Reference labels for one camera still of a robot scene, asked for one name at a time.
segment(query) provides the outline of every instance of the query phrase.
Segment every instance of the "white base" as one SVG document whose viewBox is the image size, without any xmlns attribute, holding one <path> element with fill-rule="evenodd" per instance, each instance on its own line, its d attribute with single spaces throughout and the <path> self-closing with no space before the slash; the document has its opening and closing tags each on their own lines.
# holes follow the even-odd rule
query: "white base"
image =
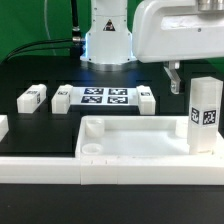
<svg viewBox="0 0 224 224">
<path fill-rule="evenodd" d="M 1 157 L 0 183 L 223 185 L 223 138 L 213 155 L 188 155 L 177 119 L 84 117 L 76 158 Z"/>
</svg>

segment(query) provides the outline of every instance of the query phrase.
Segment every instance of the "black platform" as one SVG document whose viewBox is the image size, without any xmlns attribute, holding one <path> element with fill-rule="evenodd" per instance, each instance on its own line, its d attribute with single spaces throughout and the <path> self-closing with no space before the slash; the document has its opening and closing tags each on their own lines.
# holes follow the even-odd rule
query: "black platform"
<svg viewBox="0 0 224 224">
<path fill-rule="evenodd" d="M 156 115 L 187 115 L 190 80 L 213 76 L 224 80 L 206 61 L 181 64 L 183 95 L 170 92 L 161 63 L 139 64 L 125 72 L 96 72 L 68 57 L 22 56 L 0 67 L 0 114 L 10 131 L 0 143 L 1 156 L 74 157 L 81 118 L 85 115 L 139 115 L 138 108 L 72 106 L 67 115 L 52 115 L 51 99 L 59 85 L 129 87 L 149 85 Z M 17 113 L 16 99 L 32 84 L 47 86 L 47 100 L 32 115 Z M 224 130 L 222 101 L 220 131 Z M 0 223 L 223 224 L 223 186 L 80 186 L 0 185 Z"/>
<path fill-rule="evenodd" d="M 139 63 L 136 69 L 113 73 L 81 68 L 79 61 L 68 57 L 15 58 L 0 67 L 0 114 L 8 115 L 10 128 L 0 143 L 0 155 L 72 157 L 83 116 L 139 115 L 137 106 L 71 106 L 67 115 L 53 115 L 51 99 L 60 85 L 127 88 L 149 85 L 157 102 L 156 115 L 173 116 L 188 114 L 191 78 L 213 76 L 224 80 L 224 75 L 206 61 L 185 62 L 179 74 L 186 82 L 186 92 L 173 95 L 162 63 Z M 47 86 L 45 102 L 34 114 L 18 114 L 16 99 L 31 85 L 40 83 Z"/>
</svg>

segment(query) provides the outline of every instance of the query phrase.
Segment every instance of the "green backdrop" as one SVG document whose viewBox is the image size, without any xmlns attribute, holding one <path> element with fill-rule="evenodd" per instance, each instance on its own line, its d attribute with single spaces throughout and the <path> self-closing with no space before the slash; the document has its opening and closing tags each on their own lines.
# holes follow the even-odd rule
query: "green backdrop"
<svg viewBox="0 0 224 224">
<path fill-rule="evenodd" d="M 45 0 L 0 0 L 0 60 L 14 48 L 23 44 L 47 40 L 45 28 Z M 132 29 L 134 11 L 141 0 L 128 1 L 128 28 Z M 51 39 L 71 37 L 72 18 L 70 0 L 47 0 L 47 24 Z M 80 28 L 86 33 L 91 25 L 90 0 L 78 0 Z M 53 55 L 53 51 L 35 52 Z M 67 51 L 56 51 L 66 55 Z M 210 62 L 224 71 L 223 59 Z"/>
</svg>

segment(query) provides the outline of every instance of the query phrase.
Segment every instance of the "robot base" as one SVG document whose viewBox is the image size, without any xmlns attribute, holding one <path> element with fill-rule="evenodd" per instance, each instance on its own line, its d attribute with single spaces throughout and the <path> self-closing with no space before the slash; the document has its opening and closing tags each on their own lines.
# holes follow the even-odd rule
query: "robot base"
<svg viewBox="0 0 224 224">
<path fill-rule="evenodd" d="M 89 61 L 81 61 L 82 67 L 104 72 L 117 72 L 134 69 L 137 67 L 137 64 L 138 61 L 130 61 L 123 64 L 95 64 Z"/>
</svg>

